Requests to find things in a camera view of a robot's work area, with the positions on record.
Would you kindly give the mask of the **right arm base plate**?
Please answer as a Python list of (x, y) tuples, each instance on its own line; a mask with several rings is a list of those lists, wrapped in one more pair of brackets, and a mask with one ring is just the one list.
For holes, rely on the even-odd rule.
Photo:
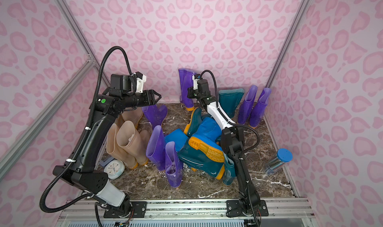
[[(260, 200), (258, 205), (253, 207), (254, 213), (258, 214), (260, 217), (268, 217), (269, 211), (264, 200)], [(226, 201), (226, 216), (228, 218), (235, 217), (252, 217), (253, 211), (251, 210), (251, 206), (245, 205), (245, 202), (240, 199), (227, 200)]]

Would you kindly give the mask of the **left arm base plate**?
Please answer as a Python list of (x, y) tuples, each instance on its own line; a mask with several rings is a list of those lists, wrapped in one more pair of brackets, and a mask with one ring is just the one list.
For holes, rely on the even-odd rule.
[(144, 218), (147, 208), (145, 201), (126, 201), (119, 207), (107, 205), (103, 218)]

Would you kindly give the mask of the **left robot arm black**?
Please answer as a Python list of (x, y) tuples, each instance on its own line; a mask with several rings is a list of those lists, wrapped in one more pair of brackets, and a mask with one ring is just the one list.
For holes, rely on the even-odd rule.
[(160, 99), (161, 95), (152, 89), (123, 93), (107, 88), (97, 95), (91, 104), (94, 111), (89, 113), (89, 121), (76, 147), (64, 165), (55, 166), (55, 178), (47, 187), (50, 190), (58, 180), (62, 180), (86, 193), (53, 211), (64, 210), (90, 197), (105, 205), (116, 217), (126, 217), (131, 213), (130, 197), (111, 184), (106, 173), (95, 169), (97, 158), (110, 127), (125, 109), (155, 105)]

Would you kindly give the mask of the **purple rain boot small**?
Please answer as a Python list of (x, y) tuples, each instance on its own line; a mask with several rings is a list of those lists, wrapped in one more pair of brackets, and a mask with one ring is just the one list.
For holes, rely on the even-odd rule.
[(268, 105), (268, 100), (271, 93), (272, 93), (272, 90), (270, 88), (265, 87), (262, 90), (262, 93), (250, 114), (250, 119), (249, 119), (250, 127), (256, 128), (259, 125), (261, 119), (264, 116), (265, 109)]
[(247, 119), (250, 116), (251, 110), (253, 108), (254, 100), (257, 94), (258, 87), (256, 85), (252, 85), (247, 92), (243, 103), (241, 104), (238, 112), (238, 120), (237, 123), (244, 125)]

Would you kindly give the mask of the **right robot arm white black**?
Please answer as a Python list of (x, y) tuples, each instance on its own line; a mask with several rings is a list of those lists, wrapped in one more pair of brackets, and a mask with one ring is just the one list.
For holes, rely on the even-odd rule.
[(258, 209), (261, 205), (261, 199), (251, 180), (244, 154), (258, 146), (260, 142), (259, 134), (251, 129), (257, 137), (257, 142), (253, 146), (245, 149), (243, 129), (246, 128), (246, 126), (234, 123), (227, 116), (215, 97), (210, 94), (208, 86), (197, 88), (189, 87), (188, 97), (197, 99), (220, 126), (220, 146), (223, 153), (234, 162), (239, 193), (242, 196), (240, 199), (242, 211), (248, 215), (252, 215), (257, 222), (261, 217)]

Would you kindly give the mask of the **beige rain boot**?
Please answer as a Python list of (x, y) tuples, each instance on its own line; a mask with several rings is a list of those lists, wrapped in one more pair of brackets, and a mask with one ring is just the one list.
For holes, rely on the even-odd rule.
[(116, 141), (118, 146), (133, 156), (139, 165), (145, 166), (149, 162), (146, 150), (150, 136), (149, 131), (139, 132), (132, 121), (125, 121), (117, 132)]
[(114, 157), (117, 160), (122, 161), (126, 167), (129, 169), (136, 169), (138, 167), (138, 162), (136, 158), (126, 152), (122, 147), (117, 144), (117, 133), (119, 127), (116, 123), (113, 123), (108, 131), (106, 151), (109, 155)]
[(135, 128), (137, 128), (142, 117), (143, 111), (141, 107), (137, 107), (136, 109), (129, 109), (124, 111), (118, 117), (117, 125), (121, 127), (126, 121), (131, 121)]

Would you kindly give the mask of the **large purple boot back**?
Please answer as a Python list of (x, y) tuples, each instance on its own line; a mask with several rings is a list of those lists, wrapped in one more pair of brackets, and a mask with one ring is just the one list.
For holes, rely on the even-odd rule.
[(179, 68), (179, 77), (180, 77), (180, 86), (181, 86), (181, 96), (180, 103), (186, 107), (187, 111), (194, 110), (193, 100), (188, 98), (188, 88), (193, 87), (193, 77), (196, 74), (191, 69)]

